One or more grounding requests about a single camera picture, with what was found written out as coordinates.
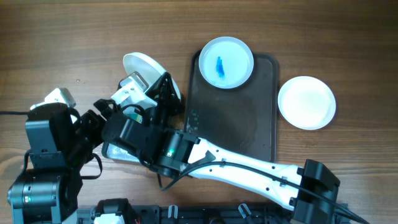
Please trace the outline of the green yellow sponge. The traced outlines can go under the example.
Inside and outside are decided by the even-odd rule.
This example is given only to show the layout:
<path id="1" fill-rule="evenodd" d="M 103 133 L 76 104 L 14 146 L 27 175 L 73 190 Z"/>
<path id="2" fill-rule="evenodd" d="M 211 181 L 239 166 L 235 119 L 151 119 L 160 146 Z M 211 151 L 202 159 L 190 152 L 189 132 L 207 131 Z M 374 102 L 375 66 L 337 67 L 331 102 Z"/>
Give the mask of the green yellow sponge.
<path id="1" fill-rule="evenodd" d="M 125 109 L 123 111 L 123 113 L 125 115 L 127 115 L 128 117 L 130 117 L 131 119 L 137 121 L 138 123 L 142 123 L 142 121 L 143 121 L 142 115 L 139 114 L 139 111 L 136 112 L 135 107 L 129 107 L 129 108 Z"/>

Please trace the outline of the white plate top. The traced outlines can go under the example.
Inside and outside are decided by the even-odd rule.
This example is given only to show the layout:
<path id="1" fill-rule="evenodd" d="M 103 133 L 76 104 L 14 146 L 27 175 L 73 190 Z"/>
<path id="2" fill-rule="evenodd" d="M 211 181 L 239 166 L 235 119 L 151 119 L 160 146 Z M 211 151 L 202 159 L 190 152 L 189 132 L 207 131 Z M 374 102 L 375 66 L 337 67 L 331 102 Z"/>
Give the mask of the white plate top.
<path id="1" fill-rule="evenodd" d="M 202 77 L 210 85 L 233 89 L 250 78 L 254 70 L 254 55 L 242 40 L 218 37 L 201 50 L 198 66 Z"/>

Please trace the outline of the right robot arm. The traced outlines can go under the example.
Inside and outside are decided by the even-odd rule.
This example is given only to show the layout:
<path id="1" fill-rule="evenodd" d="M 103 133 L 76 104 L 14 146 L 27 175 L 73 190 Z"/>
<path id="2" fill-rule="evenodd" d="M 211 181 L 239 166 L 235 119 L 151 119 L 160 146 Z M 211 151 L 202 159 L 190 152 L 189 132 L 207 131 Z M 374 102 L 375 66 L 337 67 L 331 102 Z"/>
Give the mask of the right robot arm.
<path id="1" fill-rule="evenodd" d="M 272 200 L 292 212 L 292 223 L 332 222 L 340 182 L 322 163 L 264 162 L 170 128 L 169 118 L 183 112 L 183 103 L 169 73 L 152 81 L 121 80 L 110 104 L 104 143 L 125 150 L 159 177 L 173 183 L 186 176 L 217 180 Z"/>

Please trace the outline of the white plate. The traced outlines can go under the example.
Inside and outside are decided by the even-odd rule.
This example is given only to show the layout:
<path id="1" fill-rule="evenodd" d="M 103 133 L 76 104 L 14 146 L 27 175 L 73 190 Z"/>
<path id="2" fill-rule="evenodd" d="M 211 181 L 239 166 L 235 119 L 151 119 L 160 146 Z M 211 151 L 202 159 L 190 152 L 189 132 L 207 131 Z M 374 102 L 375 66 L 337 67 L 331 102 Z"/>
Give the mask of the white plate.
<path id="1" fill-rule="evenodd" d="M 336 99 L 330 87 L 310 76 L 286 81 L 279 90 L 277 104 L 287 122 L 304 130 L 324 128 L 336 113 Z"/>
<path id="2" fill-rule="evenodd" d="M 254 55 L 242 40 L 218 37 L 201 50 L 198 66 L 202 77 L 210 85 L 233 89 L 250 78 L 254 70 Z"/>
<path id="3" fill-rule="evenodd" d="M 166 69 L 153 58 L 139 52 L 126 54 L 123 57 L 123 65 L 127 76 L 137 71 L 151 86 L 166 72 Z"/>

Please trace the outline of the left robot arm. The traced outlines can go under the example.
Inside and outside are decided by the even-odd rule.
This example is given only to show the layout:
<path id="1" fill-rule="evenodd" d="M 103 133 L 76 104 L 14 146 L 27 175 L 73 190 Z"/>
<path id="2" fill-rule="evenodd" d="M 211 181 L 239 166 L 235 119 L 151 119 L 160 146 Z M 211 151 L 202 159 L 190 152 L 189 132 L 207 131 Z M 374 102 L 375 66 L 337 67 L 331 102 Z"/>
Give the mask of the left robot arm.
<path id="1" fill-rule="evenodd" d="M 99 158 L 93 149 L 102 144 L 105 125 L 92 110 L 79 114 L 65 103 L 47 103 L 30 110 L 25 131 L 30 149 L 24 167 L 10 186 L 7 201 L 13 223 L 62 223 L 78 208 L 83 180 L 81 168 Z"/>

